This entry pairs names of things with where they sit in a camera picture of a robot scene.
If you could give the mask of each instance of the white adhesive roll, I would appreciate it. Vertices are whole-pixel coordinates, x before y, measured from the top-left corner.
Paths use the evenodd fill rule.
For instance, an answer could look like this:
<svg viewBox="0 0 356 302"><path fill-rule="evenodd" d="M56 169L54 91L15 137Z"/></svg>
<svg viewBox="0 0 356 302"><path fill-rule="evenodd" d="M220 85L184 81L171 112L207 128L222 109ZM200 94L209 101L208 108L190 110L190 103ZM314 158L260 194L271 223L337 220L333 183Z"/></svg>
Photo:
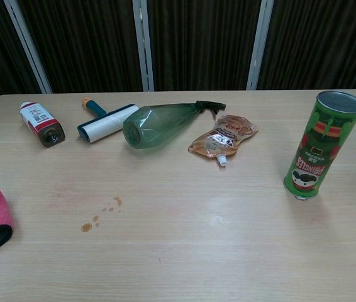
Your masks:
<svg viewBox="0 0 356 302"><path fill-rule="evenodd" d="M90 143L99 140L100 138L106 137L114 132L122 129L123 122L139 107L132 105L121 111L117 111L111 115L105 116L97 121L94 121L82 128L86 131L87 136L90 139Z"/></svg>

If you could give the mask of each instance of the bottle cap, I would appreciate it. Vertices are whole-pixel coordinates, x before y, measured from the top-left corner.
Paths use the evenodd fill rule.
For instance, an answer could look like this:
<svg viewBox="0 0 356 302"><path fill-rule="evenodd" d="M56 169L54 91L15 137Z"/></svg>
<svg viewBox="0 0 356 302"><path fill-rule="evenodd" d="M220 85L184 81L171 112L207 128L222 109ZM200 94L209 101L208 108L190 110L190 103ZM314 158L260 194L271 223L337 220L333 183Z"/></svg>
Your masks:
<svg viewBox="0 0 356 302"><path fill-rule="evenodd" d="M225 167L227 164L227 157L224 154L217 155L217 160L220 166Z"/></svg>
<svg viewBox="0 0 356 302"><path fill-rule="evenodd" d="M31 104L31 102L24 102L23 104L20 105L20 109L26 106L27 104Z"/></svg>

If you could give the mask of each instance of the spray nozzle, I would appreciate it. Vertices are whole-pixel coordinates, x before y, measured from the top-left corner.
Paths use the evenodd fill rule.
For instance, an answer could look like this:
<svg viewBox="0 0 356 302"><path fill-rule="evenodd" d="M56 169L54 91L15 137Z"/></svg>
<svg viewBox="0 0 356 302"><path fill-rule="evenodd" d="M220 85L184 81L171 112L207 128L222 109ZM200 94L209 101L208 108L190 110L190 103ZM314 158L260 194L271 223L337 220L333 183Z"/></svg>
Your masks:
<svg viewBox="0 0 356 302"><path fill-rule="evenodd" d="M196 101L196 106L201 108L201 113L205 109L210 109L216 115L219 110L226 109L226 104L216 103L216 102L209 102L209 101Z"/></svg>

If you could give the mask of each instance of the pringles can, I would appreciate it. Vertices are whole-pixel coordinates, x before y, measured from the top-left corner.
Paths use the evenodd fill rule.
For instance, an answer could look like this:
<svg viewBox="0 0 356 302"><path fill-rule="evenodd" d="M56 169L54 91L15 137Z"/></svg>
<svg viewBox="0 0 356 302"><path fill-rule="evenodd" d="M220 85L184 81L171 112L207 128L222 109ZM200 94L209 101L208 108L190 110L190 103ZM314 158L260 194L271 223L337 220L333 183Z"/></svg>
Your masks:
<svg viewBox="0 0 356 302"><path fill-rule="evenodd" d="M24 102L20 105L20 114L44 147L51 147L65 140L60 123L41 104Z"/></svg>
<svg viewBox="0 0 356 302"><path fill-rule="evenodd" d="M331 163L356 123L356 96L323 91L316 97L284 187L298 199L317 195Z"/></svg>

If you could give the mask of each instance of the pringles logo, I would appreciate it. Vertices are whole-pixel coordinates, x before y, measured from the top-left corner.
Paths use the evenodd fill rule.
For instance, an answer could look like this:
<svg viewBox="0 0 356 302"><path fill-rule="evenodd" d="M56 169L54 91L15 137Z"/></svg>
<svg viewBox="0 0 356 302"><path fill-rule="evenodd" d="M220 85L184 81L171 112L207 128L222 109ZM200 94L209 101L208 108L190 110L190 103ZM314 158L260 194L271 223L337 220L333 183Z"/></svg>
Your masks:
<svg viewBox="0 0 356 302"><path fill-rule="evenodd" d="M296 162L297 168L312 173L314 175L320 176L322 175L323 171L325 171L326 167L324 165L309 165L307 164L301 156L298 155L298 159Z"/></svg>

